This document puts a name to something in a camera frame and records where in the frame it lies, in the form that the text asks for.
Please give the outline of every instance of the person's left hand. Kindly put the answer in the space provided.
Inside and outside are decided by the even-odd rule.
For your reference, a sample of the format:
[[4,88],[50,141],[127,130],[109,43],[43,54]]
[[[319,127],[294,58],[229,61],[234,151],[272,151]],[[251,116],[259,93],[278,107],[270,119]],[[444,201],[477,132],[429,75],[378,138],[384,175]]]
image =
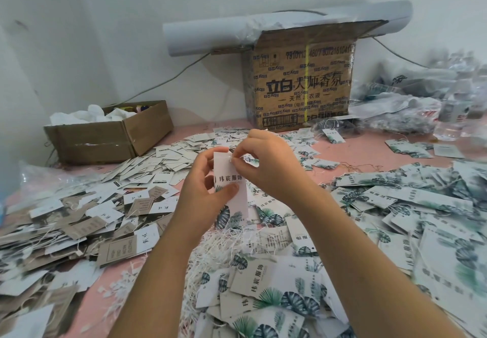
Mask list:
[[184,180],[174,215],[165,234],[181,241],[181,245],[195,248],[203,234],[215,223],[223,206],[239,191],[238,184],[229,184],[216,193],[208,193],[213,188],[213,152],[228,152],[228,147],[215,147],[198,155],[193,168]]

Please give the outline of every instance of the large cardboard box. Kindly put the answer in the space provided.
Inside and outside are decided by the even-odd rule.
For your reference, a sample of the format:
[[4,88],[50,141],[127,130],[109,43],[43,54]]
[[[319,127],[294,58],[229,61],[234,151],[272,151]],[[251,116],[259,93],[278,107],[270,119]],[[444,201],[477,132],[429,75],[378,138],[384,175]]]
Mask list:
[[123,103],[105,107],[105,114],[116,107],[150,106],[122,121],[45,126],[49,140],[66,164],[116,163],[141,156],[174,126],[166,101]]
[[263,31],[242,53],[247,118],[272,131],[346,115],[356,40],[387,21]]

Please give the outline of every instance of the plastic bottle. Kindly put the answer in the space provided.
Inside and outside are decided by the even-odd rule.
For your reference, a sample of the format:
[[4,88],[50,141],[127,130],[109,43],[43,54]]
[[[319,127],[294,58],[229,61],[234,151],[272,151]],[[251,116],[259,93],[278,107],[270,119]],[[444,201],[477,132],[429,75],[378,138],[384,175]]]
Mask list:
[[433,135],[441,141],[457,140],[462,132],[468,111],[472,105],[471,75],[459,72],[459,80],[445,96],[442,102],[438,123]]
[[480,67],[473,79],[472,106],[466,116],[462,137],[470,137],[479,127],[487,103],[487,64]]

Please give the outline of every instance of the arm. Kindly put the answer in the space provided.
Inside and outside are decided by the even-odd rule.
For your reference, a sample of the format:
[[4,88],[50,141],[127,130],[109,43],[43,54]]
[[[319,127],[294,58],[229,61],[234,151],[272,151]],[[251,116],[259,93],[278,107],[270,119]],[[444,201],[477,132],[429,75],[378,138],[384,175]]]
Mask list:
[[228,148],[212,148],[195,159],[174,215],[142,268],[109,338],[178,336],[189,255],[238,192],[236,184],[218,193],[208,192],[213,187],[213,175],[208,175],[213,152],[228,152]]
[[[245,153],[259,158],[259,167],[244,162],[240,157]],[[306,175],[283,139],[251,130],[233,156],[241,175],[298,215],[357,336],[464,337]]]

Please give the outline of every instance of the person's right hand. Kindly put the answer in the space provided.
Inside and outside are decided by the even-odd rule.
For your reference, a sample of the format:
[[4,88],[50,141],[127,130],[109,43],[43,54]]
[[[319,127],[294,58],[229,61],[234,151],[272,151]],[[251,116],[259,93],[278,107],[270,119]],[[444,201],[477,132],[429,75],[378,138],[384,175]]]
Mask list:
[[[241,158],[246,153],[259,159],[259,167]],[[232,163],[240,175],[281,202],[313,184],[285,140],[269,131],[252,129],[235,148]]]

